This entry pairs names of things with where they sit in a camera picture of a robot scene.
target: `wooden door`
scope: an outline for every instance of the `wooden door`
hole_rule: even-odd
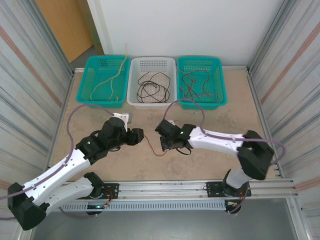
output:
[[[77,0],[36,0],[36,3],[69,62],[93,45]]]

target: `beige table surface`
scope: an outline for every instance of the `beige table surface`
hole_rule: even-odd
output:
[[[205,111],[204,128],[231,134],[245,134],[247,130],[253,130],[263,136],[245,71],[225,70],[223,73],[228,103],[214,111]],[[63,159],[70,150],[66,124],[72,110],[80,105],[76,101],[76,96],[81,78],[82,73],[76,73],[51,166]],[[111,110],[117,113],[132,113],[133,119],[129,127],[142,128],[156,153],[162,153],[155,127],[161,121],[164,110],[138,110],[126,102],[122,108],[111,108]],[[89,107],[79,109],[70,123],[74,143],[78,143],[91,132],[100,130],[109,118],[110,115],[102,109]],[[183,124],[198,126],[202,115],[199,110],[183,110],[177,103],[171,107],[166,119],[174,120],[180,127]],[[77,180],[87,172],[95,172],[104,181],[222,179],[230,168],[239,165],[238,159],[234,156],[206,149],[193,149],[190,156],[172,150],[162,157],[157,157],[152,153],[147,140],[143,139],[136,146],[124,145],[120,151],[108,153],[105,158],[75,175],[71,180]],[[275,177],[272,167],[267,177]]]

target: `teal plastic basket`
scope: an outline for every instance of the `teal plastic basket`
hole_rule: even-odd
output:
[[[112,86],[111,80],[109,80],[97,87],[92,94],[92,100],[90,94],[99,83],[108,80],[118,73],[124,59],[125,56],[123,55],[89,57],[85,65],[76,100],[82,104],[96,104],[104,108],[121,108],[126,99],[130,58],[126,59],[120,74],[113,79]]]
[[[210,78],[207,82],[208,74],[205,71],[192,73],[190,75],[192,80],[187,75],[184,77],[185,83],[187,83],[196,92],[198,95],[197,97],[192,90],[188,92],[189,87],[183,81],[184,74],[177,71],[178,99],[185,98],[193,100],[206,110],[215,110],[227,103],[228,100],[224,73],[222,71],[222,65],[219,58],[207,56],[182,56],[177,59],[177,68],[185,73],[191,73],[197,70],[206,70],[210,74]],[[184,109],[198,108],[192,102],[180,101],[180,104]]]

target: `white basket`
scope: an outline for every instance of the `white basket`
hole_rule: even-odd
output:
[[[144,103],[140,103],[137,99],[137,93],[140,85],[138,84],[138,79],[145,75],[140,83],[143,81],[152,81],[165,86],[168,89],[169,97],[166,102],[162,103],[152,103],[155,101],[154,98],[150,97],[144,91],[140,91],[139,95],[143,98]],[[145,89],[149,94],[156,92],[155,87],[149,85]],[[163,99],[165,97],[165,90],[161,89],[159,92],[153,96],[156,99]],[[129,79],[128,79],[128,89],[126,95],[126,101],[128,104],[134,106],[136,109],[166,109],[170,103],[177,100],[177,74],[176,74],[176,62],[170,57],[137,57],[131,61]]]

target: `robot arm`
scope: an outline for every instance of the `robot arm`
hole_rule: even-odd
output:
[[[162,120],[155,131],[161,135],[160,143],[163,151],[171,149],[209,149],[238,157],[241,167],[230,169],[222,182],[222,191],[234,196],[246,182],[251,179],[264,180],[267,175],[274,151],[266,142],[246,141],[245,139],[261,139],[255,132],[249,130],[246,134],[227,134],[205,131],[220,137],[233,140],[223,140],[209,137],[200,127],[184,124],[182,128],[173,122]]]
[[[23,194],[8,198],[8,208],[23,230],[34,228],[52,210],[65,203],[89,195],[98,197],[102,193],[103,181],[93,172],[71,184],[62,184],[107,156],[108,152],[118,150],[122,145],[134,146],[140,143],[144,138],[143,130],[130,130],[128,123],[130,114],[115,113],[104,123],[101,130],[94,131],[76,145],[67,163],[68,156],[24,185],[15,182],[8,188],[9,195],[31,188]]]

